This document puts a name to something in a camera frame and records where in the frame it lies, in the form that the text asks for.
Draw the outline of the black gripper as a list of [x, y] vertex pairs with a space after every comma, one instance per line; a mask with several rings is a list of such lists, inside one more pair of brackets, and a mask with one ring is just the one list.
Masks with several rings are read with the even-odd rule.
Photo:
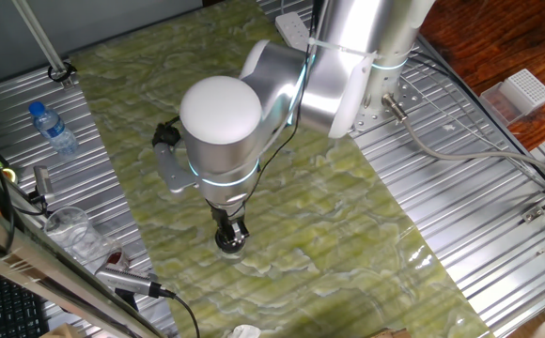
[[217, 204], [210, 200], [206, 200], [206, 202], [210, 206], [211, 216], [218, 226], [216, 232], [218, 239], [232, 240], [233, 233], [235, 241], [245, 241], [250, 236], [244, 223], [244, 201], [233, 202], [229, 205]]

